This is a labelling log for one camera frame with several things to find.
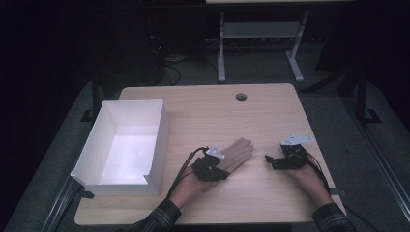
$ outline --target dark background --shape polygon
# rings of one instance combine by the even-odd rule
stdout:
[[[161,57],[150,51],[146,14],[81,10],[105,2],[0,1],[0,229],[7,224],[75,97],[93,76],[99,78],[106,98],[125,86],[154,85],[161,78]],[[408,9],[407,1],[361,1],[332,22],[329,35],[321,30],[329,22],[316,20],[323,13],[313,12],[305,39],[329,36],[318,69],[336,72],[352,63],[360,66],[409,129]],[[158,27],[151,30],[157,30],[170,47],[178,47],[180,38],[191,37],[195,46],[190,49],[195,52],[201,38],[218,34],[211,29],[218,29],[213,24],[218,23],[218,14],[207,17],[206,23],[205,17],[204,13],[193,14],[187,22],[183,15],[155,15],[152,18]],[[185,30],[179,28],[181,22]]]

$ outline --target plaid sleeve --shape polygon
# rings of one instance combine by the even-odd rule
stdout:
[[[356,232],[355,226],[350,222],[340,207],[327,204],[316,210],[311,216],[321,232]]]
[[[166,232],[170,231],[180,217],[181,211],[174,203],[164,199],[162,203],[145,219],[137,222],[125,232]]]

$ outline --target background table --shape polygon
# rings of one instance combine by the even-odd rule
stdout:
[[[238,101],[236,95],[247,96]],[[290,84],[132,87],[120,99],[164,99],[170,122],[160,196],[83,198],[75,215],[81,225],[131,224],[146,218],[165,198],[188,155],[198,147],[225,148],[237,138],[252,140],[253,156],[211,191],[182,209],[178,224],[310,221],[313,206],[296,182],[273,170],[264,156],[283,157],[279,143],[290,133],[313,136]],[[316,141],[304,144],[334,182]],[[333,196],[343,209],[340,198]]]

